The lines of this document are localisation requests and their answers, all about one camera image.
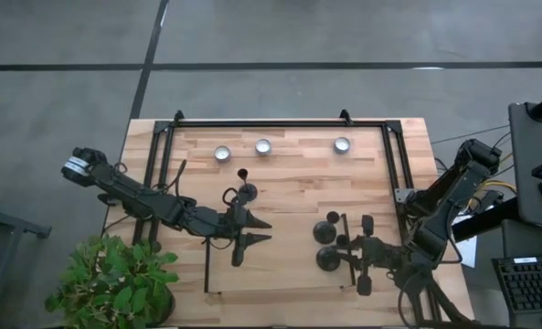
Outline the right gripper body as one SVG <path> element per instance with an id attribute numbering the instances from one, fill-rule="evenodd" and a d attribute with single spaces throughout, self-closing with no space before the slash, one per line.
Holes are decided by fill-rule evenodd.
<path id="1" fill-rule="evenodd" d="M 370 295 L 372 293 L 372 280 L 368 276 L 368 268 L 373 266 L 385 268 L 391 271 L 400 268 L 404 249 L 373 237 L 374 218 L 371 215 L 363 215 L 363 234 L 357 236 L 356 240 L 361 249 L 360 275 L 356 286 L 359 295 Z"/>

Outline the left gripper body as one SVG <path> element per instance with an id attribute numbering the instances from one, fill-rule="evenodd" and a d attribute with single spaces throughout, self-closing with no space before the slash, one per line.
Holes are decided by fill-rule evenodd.
<path id="1" fill-rule="evenodd" d="M 240 201 L 232 203 L 225 214 L 219 215 L 219 224 L 221 228 L 216 231 L 215 237 L 218 239 L 228 239 L 234 243 L 231 265 L 239 267 L 244 261 L 244 254 L 248 247 L 249 237 L 242 233 L 246 227 L 248 210 Z"/>

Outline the wooden riser with black legs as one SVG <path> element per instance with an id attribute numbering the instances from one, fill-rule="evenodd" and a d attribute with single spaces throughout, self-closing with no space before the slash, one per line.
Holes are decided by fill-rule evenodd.
<path id="1" fill-rule="evenodd" d="M 231 265 L 233 248 L 212 249 L 207 287 L 210 292 L 252 292 L 284 289 L 340 287 L 352 283 L 349 267 L 323 271 L 316 263 L 322 247 L 313 235 L 314 226 L 326 220 L 319 213 L 259 213 L 271 224 L 253 229 L 253 234 L 271 238 L 247 247 L 238 267 Z"/>

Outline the white paper sheet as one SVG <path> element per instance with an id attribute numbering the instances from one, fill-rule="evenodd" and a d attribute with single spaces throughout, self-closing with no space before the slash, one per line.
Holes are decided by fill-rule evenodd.
<path id="1" fill-rule="evenodd" d="M 470 214 L 460 212 L 458 216 L 453 220 L 452 224 L 458 224 L 465 219 L 469 219 L 471 217 L 472 216 Z M 476 262 L 477 237 L 474 236 L 472 238 L 461 241 L 457 241 L 457 238 L 455 236 L 452 237 L 455 240 L 458 251 L 460 251 L 462 255 L 462 265 L 474 269 Z"/>

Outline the black power box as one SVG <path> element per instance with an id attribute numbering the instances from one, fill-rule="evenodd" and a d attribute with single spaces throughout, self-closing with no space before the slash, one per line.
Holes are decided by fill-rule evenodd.
<path id="1" fill-rule="evenodd" d="M 497 206 L 504 201 L 504 194 L 497 190 L 483 190 L 474 194 L 468 206 L 471 214 L 480 214 L 490 207 Z"/>

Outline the green potted plant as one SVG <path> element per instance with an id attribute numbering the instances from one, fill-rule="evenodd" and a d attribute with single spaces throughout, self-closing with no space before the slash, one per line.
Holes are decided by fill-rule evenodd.
<path id="1" fill-rule="evenodd" d="M 69 255 L 58 288 L 44 301 L 47 312 L 63 314 L 66 329 L 148 329 L 174 312 L 168 285 L 176 262 L 160 243 L 127 245 L 119 236 L 92 236 Z"/>

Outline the black keyboard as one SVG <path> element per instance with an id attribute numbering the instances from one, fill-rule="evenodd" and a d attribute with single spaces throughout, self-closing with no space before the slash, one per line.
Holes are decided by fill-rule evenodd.
<path id="1" fill-rule="evenodd" d="M 492 259 L 511 314 L 542 313 L 542 256 Z"/>

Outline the gray stand tray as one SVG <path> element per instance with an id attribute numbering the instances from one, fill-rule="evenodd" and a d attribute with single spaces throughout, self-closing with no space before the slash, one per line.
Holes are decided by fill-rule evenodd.
<path id="1" fill-rule="evenodd" d="M 531 175 L 542 165 L 542 122 L 532 120 L 525 103 L 508 107 L 510 133 L 515 164 L 518 214 L 526 222 L 542 226 L 542 196 L 538 184 L 542 179 Z"/>

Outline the black aluminium table frame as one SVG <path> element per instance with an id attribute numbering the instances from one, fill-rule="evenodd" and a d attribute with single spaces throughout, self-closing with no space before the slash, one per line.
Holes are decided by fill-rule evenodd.
<path id="1" fill-rule="evenodd" d="M 334 140 L 346 137 L 350 151 L 337 154 Z M 271 142 L 271 154 L 257 155 L 259 139 Z M 218 163 L 215 149 L 231 151 Z M 130 175 L 151 183 L 167 182 L 185 167 L 180 191 L 202 206 L 223 211 L 222 197 L 239 184 L 245 168 L 258 188 L 251 212 L 343 215 L 339 231 L 357 235 L 361 217 L 372 215 L 377 234 L 386 242 L 400 240 L 394 192 L 399 187 L 425 187 L 435 177 L 425 122 L 408 119 L 182 120 L 167 122 L 157 133 L 152 120 L 130 124 L 122 153 Z M 180 280 L 172 287 L 177 306 L 169 318 L 179 327 L 241 326 L 371 326 L 396 325 L 410 317 L 408 303 L 383 270 L 373 271 L 374 290 L 359 296 L 353 283 L 340 287 L 252 292 L 210 292 L 210 251 L 202 239 L 169 228 L 157 238 L 178 259 Z"/>

